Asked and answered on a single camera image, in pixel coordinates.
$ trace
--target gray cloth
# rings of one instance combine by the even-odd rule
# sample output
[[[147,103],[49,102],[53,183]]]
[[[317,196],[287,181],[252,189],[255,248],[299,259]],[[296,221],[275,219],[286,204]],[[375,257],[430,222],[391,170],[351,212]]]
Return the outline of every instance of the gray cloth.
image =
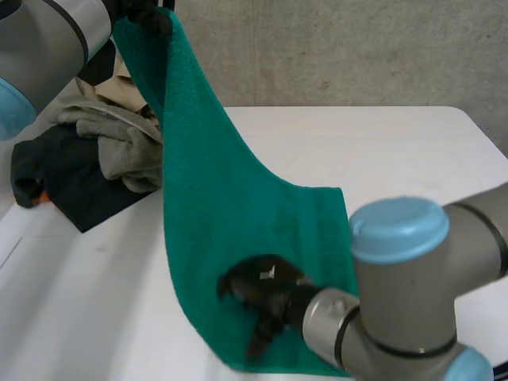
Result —
[[[106,179],[121,177],[133,192],[162,186],[162,135],[147,119],[84,97],[59,99],[49,121],[76,124],[80,137],[98,139],[98,161]]]

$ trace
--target gray robot arm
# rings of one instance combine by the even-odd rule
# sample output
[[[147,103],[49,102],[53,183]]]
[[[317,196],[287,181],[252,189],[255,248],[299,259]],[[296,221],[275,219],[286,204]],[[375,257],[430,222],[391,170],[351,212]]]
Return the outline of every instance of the gray robot arm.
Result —
[[[77,75],[97,84],[113,74],[120,17],[166,31],[171,22],[155,8],[153,0],[0,0],[0,139],[33,123]]]
[[[292,322],[321,358],[359,380],[487,381],[457,341],[454,301],[506,274],[508,184],[439,207],[381,200],[350,219],[360,300],[296,288]]]

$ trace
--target pile of clothes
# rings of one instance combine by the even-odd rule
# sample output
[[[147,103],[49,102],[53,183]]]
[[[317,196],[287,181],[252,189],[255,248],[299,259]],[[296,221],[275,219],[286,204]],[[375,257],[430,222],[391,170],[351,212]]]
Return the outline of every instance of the pile of clothes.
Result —
[[[156,116],[125,65],[47,111],[54,124],[14,146],[11,185],[18,205],[53,202],[82,233],[162,187],[163,139]]]

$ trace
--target black ring band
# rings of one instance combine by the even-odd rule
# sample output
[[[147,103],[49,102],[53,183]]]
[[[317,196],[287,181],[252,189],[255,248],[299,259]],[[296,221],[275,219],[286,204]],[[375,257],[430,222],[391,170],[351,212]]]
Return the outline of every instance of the black ring band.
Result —
[[[0,2],[0,20],[7,18],[21,8],[22,0],[4,0]]]
[[[88,62],[88,43],[87,38],[83,34],[83,31],[79,27],[78,23],[57,2],[54,2],[53,0],[42,0],[42,1],[51,6],[56,12],[58,12],[60,16],[62,16],[65,19],[65,21],[71,26],[72,30],[74,30],[74,33],[76,33],[76,36],[78,37],[78,40],[81,43],[81,47],[83,48],[83,66],[85,66]]]
[[[360,312],[360,306],[356,306],[345,316],[342,321],[342,325],[337,332],[337,338],[335,339],[335,361],[338,365],[340,365],[344,369],[344,365],[342,364],[342,341],[344,340],[344,335],[346,333],[346,329],[348,328],[349,323],[352,319],[356,317],[356,315]]]
[[[494,236],[496,244],[498,244],[499,254],[501,256],[501,266],[499,268],[498,279],[505,276],[506,271],[508,270],[508,245],[506,244],[506,241],[502,237],[502,234],[498,230],[497,226],[494,224],[494,222],[490,220],[490,218],[487,215],[483,214],[481,210],[477,210],[473,206],[463,204],[461,202],[456,202],[453,205],[473,213],[491,231],[492,236]]]
[[[453,337],[450,339],[450,341],[447,341],[445,344],[440,346],[439,348],[433,349],[432,351],[426,351],[426,352],[411,352],[411,351],[401,351],[399,349],[395,349],[392,347],[388,347],[385,344],[381,344],[372,337],[368,336],[371,342],[380,350],[382,350],[385,353],[388,353],[392,356],[397,357],[404,357],[406,359],[428,359],[430,357],[437,357],[440,355],[445,354],[447,351],[453,348],[453,346],[457,342],[457,332],[453,335]]]

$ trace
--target black cloth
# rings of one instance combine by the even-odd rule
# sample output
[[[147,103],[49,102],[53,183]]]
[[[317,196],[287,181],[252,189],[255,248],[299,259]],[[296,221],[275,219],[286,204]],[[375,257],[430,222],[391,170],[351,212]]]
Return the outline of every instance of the black cloth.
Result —
[[[75,125],[56,125],[34,140],[14,146],[10,183],[18,205],[31,208],[46,190],[48,198],[81,233],[146,197],[106,180],[96,140],[82,139]]]
[[[508,379],[508,361],[494,368],[494,380],[502,381]]]

